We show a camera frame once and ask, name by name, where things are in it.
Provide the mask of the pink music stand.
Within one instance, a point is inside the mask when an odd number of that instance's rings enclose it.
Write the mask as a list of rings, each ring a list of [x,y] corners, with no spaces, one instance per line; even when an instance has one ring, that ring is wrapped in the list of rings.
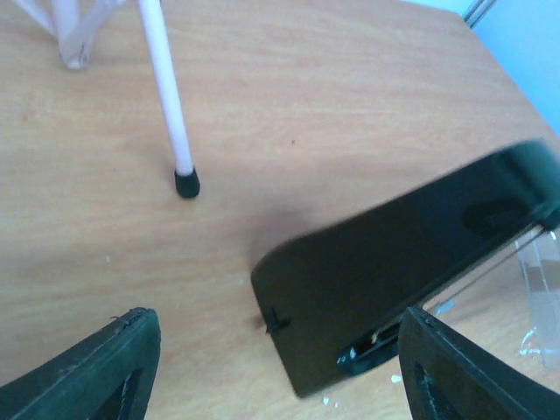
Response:
[[[81,14],[78,1],[51,1],[50,10],[36,1],[16,2],[21,10],[56,39],[59,58],[70,70],[86,68],[97,32],[123,4],[118,0],[95,1],[87,13]],[[159,1],[153,0],[138,1],[136,4],[175,160],[176,192],[179,197],[191,200],[200,194],[200,179],[187,136],[162,6]]]

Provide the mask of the clear plastic metronome cover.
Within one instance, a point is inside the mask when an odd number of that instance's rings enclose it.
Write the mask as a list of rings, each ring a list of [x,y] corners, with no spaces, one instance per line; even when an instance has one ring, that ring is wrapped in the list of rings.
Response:
[[[517,368],[557,369],[559,233],[528,231],[423,308]]]

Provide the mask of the black metronome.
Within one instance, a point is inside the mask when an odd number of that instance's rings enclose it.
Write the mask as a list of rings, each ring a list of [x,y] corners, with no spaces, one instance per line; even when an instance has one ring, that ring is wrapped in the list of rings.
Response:
[[[274,247],[251,283],[295,394],[392,360],[407,308],[558,225],[559,156],[526,140]]]

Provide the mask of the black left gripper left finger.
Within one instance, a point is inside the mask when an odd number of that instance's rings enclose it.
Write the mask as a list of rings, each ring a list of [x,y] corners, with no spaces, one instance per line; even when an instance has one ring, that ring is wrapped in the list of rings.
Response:
[[[2,419],[143,419],[160,359],[152,309],[134,308],[1,387]]]

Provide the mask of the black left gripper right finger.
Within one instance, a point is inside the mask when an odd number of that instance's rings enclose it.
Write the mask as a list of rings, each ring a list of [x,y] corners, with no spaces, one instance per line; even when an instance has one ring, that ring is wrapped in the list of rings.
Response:
[[[399,361],[414,419],[558,419],[559,394],[427,311],[409,307]]]

